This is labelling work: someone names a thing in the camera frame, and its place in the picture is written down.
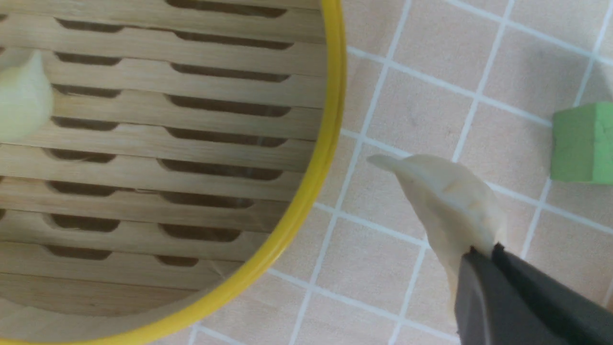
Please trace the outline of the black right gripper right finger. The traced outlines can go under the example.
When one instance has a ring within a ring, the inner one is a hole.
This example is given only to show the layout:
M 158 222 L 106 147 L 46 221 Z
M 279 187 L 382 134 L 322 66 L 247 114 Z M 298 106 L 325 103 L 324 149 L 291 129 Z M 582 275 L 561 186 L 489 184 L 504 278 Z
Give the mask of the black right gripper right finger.
M 604 307 L 508 253 L 502 244 L 495 245 L 492 261 L 546 328 L 569 345 L 612 343 L 612 313 Z

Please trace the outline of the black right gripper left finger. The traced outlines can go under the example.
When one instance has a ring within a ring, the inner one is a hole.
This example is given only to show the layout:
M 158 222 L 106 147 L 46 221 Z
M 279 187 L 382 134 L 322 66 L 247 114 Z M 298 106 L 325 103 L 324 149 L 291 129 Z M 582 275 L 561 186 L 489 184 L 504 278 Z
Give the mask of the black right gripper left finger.
M 462 256 L 454 306 L 463 345 L 568 345 L 564 286 L 503 247 Z

